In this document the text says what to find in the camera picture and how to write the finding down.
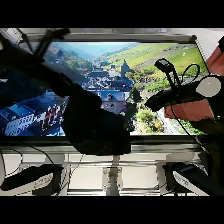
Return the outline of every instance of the black frame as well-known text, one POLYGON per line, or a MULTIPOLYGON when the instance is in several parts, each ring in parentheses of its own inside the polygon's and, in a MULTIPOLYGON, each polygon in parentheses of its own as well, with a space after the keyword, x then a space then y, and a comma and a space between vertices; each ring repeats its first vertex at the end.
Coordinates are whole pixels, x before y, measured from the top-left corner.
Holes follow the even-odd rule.
MULTIPOLYGON (((157 35, 151 35, 154 38, 162 37, 161 40, 147 40, 147 39, 138 39, 138 37, 146 37, 150 36, 150 34, 144 35, 122 35, 124 37, 130 37, 135 36, 133 39, 107 39, 105 38, 105 34, 71 34, 76 36, 75 39, 67 39, 64 40, 57 40, 53 42, 140 42, 140 43, 180 43, 180 44, 196 44, 201 57, 206 65, 206 62, 204 60, 204 57, 201 53, 201 49, 199 48, 196 40, 197 37, 195 35, 164 35, 164 34, 157 34, 157 35)), ((107 36, 119 36, 114 34, 107 34, 107 36)), ((29 39, 31 42, 40 41, 42 39, 43 35, 35 35, 35 36, 29 36, 29 39)), ((18 146, 17 142, 24 142, 26 144, 32 145, 32 146, 71 146, 70 142, 67 140, 66 136, 0 136, 0 144, 1 146, 18 146)), ((188 136, 188 135, 131 135, 131 144, 132 145, 161 145, 161 144, 193 144, 195 141, 188 136)))

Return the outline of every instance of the television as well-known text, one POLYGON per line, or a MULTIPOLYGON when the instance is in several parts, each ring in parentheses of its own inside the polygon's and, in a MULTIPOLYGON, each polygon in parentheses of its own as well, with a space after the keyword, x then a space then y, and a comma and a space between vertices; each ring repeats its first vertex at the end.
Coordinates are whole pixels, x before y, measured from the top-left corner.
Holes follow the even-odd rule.
MULTIPOLYGON (((30 36, 34 49, 41 37, 30 36)), ((19 46, 29 51, 26 43, 19 46)), ((199 79, 209 74, 197 38, 191 35, 69 34, 50 44, 44 63, 100 96, 103 109, 125 116, 133 141, 189 139, 177 121, 164 117, 164 109, 153 113, 144 105, 157 91, 169 88, 165 74, 154 66, 160 58, 174 64, 178 75, 192 63, 200 65, 199 79)), ((194 75, 195 68, 189 69, 184 81, 194 75)), ((68 97, 61 98, 9 69, 1 73, 0 86, 4 86, 0 98, 13 102, 0 109, 3 139, 13 136, 49 144, 66 142, 61 123, 68 97)), ((192 135, 200 134, 189 122, 184 126, 192 135)))

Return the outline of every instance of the screen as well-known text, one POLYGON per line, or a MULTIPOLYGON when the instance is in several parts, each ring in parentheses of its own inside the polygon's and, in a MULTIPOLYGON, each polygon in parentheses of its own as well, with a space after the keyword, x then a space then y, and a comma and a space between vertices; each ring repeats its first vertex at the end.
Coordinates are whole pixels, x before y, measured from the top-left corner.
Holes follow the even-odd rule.
MULTIPOLYGON (((26 43, 20 46, 28 50, 26 43)), ((186 134, 177 121, 164 117, 164 109, 153 113, 144 105, 150 96, 169 88, 165 74, 154 66, 156 60, 170 61, 180 77, 192 63, 200 65, 199 78, 208 75, 196 44, 53 42, 44 58, 48 66, 100 96, 103 109, 125 116, 132 135, 186 134)), ((184 82, 195 75, 193 66, 184 82)), ((13 102, 0 109, 1 135, 64 136, 61 123, 68 98, 10 70, 1 74, 0 81, 0 98, 13 102)), ((200 134, 189 122, 183 124, 190 133, 200 134)))

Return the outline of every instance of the black border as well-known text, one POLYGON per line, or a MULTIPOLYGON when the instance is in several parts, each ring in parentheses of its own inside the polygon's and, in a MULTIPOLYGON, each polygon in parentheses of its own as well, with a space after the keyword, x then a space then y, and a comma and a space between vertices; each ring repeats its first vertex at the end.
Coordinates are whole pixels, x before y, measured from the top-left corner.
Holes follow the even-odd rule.
MULTIPOLYGON (((181 43, 181 44, 196 44, 202 60, 204 61, 205 65, 206 62, 204 60, 204 57, 201 53, 201 49, 199 48, 196 40, 196 36, 192 36, 190 41, 172 41, 172 40, 162 40, 162 41, 147 41, 147 40, 136 40, 136 39, 128 39, 128 40, 120 40, 120 39, 94 39, 92 42, 140 42, 140 43, 181 43)), ((39 39, 32 39, 30 42, 36 42, 39 41, 39 39)), ((75 40, 58 40, 53 42, 90 42, 90 40, 81 40, 81 39, 75 39, 75 40)), ((72 144, 67 140, 66 136, 0 136, 0 143, 2 146, 16 146, 18 145, 17 142, 25 142, 27 144, 30 144, 32 146, 72 146, 72 144)), ((131 144, 132 145, 161 145, 161 144, 189 144, 189 143, 195 143, 195 141, 192 140, 188 135, 131 135, 131 144)))

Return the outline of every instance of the red object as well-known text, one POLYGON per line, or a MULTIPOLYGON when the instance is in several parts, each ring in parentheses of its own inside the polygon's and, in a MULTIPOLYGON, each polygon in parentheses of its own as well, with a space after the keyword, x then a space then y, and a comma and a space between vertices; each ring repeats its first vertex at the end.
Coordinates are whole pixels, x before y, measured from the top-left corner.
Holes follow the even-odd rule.
MULTIPOLYGON (((217 47, 206 61, 209 71, 213 74, 224 75, 224 53, 217 47)), ((207 100, 176 104, 172 106, 178 119, 188 121, 199 121, 202 119, 213 119, 207 100)), ((175 118, 170 106, 164 110, 166 118, 175 118)))

